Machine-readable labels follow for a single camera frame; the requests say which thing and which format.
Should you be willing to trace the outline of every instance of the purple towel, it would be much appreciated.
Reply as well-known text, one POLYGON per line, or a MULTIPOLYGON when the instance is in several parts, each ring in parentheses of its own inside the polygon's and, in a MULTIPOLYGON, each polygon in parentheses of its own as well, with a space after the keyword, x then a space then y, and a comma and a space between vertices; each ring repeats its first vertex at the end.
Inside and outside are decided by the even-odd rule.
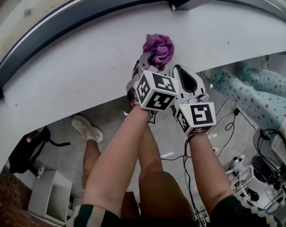
POLYGON ((166 65, 174 54, 174 45, 172 40, 165 35, 147 35, 146 43, 143 46, 144 52, 156 52, 152 59, 157 68, 162 68, 166 65))

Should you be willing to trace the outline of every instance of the shorts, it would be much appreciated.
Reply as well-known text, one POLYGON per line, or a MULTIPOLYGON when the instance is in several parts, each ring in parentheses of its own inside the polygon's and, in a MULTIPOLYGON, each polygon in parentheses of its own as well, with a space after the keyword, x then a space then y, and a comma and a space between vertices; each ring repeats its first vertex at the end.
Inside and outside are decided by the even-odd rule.
MULTIPOLYGON (((86 186, 88 174, 82 176, 86 186)), ((133 192, 126 192, 121 219, 183 218, 195 220, 193 210, 176 180, 167 172, 156 172, 139 183, 140 210, 133 192)))

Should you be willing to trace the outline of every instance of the bag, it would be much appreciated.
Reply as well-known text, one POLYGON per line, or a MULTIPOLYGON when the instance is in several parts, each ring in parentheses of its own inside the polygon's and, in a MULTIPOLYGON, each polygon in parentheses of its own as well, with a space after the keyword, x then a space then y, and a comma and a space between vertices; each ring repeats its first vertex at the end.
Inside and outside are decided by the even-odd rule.
POLYGON ((50 142, 54 146, 68 146, 69 142, 56 144, 50 139, 50 131, 45 126, 41 133, 30 142, 27 142, 27 137, 29 134, 23 136, 20 142, 17 144, 16 148, 9 156, 10 171, 11 173, 24 173, 26 172, 35 162, 37 157, 40 155, 46 142, 50 142), (35 155, 33 155, 35 149, 39 146, 39 150, 35 155))

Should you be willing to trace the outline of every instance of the forearm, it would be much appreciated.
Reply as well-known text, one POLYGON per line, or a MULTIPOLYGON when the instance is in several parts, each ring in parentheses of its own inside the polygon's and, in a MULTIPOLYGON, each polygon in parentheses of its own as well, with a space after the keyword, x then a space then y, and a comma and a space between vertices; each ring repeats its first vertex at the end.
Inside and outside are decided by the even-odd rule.
POLYGON ((196 185, 208 214, 225 197, 232 195, 228 177, 218 161, 206 134, 190 140, 196 185))
POLYGON ((123 197, 139 154, 149 111, 134 107, 99 157, 89 175, 83 203, 104 207, 119 215, 123 197))

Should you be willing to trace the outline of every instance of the leg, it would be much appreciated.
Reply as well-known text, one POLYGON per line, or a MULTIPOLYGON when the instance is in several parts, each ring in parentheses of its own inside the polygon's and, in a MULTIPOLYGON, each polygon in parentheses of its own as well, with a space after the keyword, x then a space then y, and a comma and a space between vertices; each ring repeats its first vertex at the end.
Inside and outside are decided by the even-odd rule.
POLYGON ((247 81, 257 91, 286 98, 286 78, 273 71, 249 68, 242 62, 239 79, 247 81))
POLYGON ((101 152, 95 140, 87 140, 86 149, 83 157, 82 188, 85 189, 89 174, 94 168, 101 152))
POLYGON ((215 90, 235 101, 262 129, 279 129, 286 116, 286 98, 256 91, 221 69, 212 70, 211 80, 215 90))
POLYGON ((82 188, 84 191, 89 174, 101 155, 97 144, 103 140, 103 132, 99 128, 92 126, 91 122, 82 115, 73 116, 71 124, 87 140, 83 157, 82 188))
POLYGON ((141 217, 195 219, 176 180, 163 171, 160 153, 148 126, 140 145, 139 163, 141 217))
MULTIPOLYGON (((82 115, 75 115, 71 123, 79 131, 83 138, 87 140, 83 157, 82 188, 85 189, 89 174, 94 168, 96 161, 101 155, 98 142, 103 139, 103 132, 92 126, 90 121, 82 115)), ((121 209, 122 218, 139 218, 139 210, 133 192, 126 192, 121 209)))

